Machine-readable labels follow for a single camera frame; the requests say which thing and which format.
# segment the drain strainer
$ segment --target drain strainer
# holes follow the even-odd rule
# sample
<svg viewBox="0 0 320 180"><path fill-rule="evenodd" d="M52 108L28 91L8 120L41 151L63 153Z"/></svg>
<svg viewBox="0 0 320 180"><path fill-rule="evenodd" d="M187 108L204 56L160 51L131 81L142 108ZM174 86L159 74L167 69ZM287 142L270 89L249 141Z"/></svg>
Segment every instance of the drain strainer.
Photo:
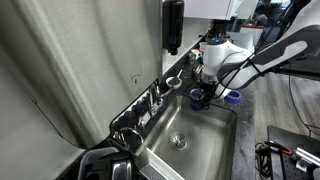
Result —
<svg viewBox="0 0 320 180"><path fill-rule="evenodd" d="M188 146L187 138L181 133L173 133L169 138L170 146L175 150L184 150Z"/></svg>

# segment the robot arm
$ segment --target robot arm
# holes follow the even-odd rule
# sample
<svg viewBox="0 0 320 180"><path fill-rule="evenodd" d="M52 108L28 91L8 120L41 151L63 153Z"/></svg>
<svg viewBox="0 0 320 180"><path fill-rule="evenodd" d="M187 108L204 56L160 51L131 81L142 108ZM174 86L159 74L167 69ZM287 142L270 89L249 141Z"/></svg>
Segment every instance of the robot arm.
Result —
<svg viewBox="0 0 320 180"><path fill-rule="evenodd" d="M290 29L258 54L227 57L214 75L223 86L241 89L282 65L320 53L320 1L312 0L297 15Z"/></svg>

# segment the sink basin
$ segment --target sink basin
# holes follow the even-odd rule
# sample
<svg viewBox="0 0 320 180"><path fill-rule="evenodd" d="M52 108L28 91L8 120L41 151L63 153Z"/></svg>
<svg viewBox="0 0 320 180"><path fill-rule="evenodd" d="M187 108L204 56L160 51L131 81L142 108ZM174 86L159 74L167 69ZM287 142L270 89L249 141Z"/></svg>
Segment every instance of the sink basin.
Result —
<svg viewBox="0 0 320 180"><path fill-rule="evenodd" d="M237 115L211 106L200 112L178 96L145 139L149 148L186 180L230 179Z"/></svg>

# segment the soap dispenser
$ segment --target soap dispenser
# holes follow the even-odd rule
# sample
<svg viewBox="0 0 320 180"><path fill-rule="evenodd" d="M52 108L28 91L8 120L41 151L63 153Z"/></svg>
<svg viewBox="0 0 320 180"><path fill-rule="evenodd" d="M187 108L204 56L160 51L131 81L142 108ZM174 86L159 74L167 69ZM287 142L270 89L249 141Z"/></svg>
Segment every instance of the soap dispenser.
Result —
<svg viewBox="0 0 320 180"><path fill-rule="evenodd" d="M172 56L178 54L182 41L184 1L166 0L162 4L162 42Z"/></svg>

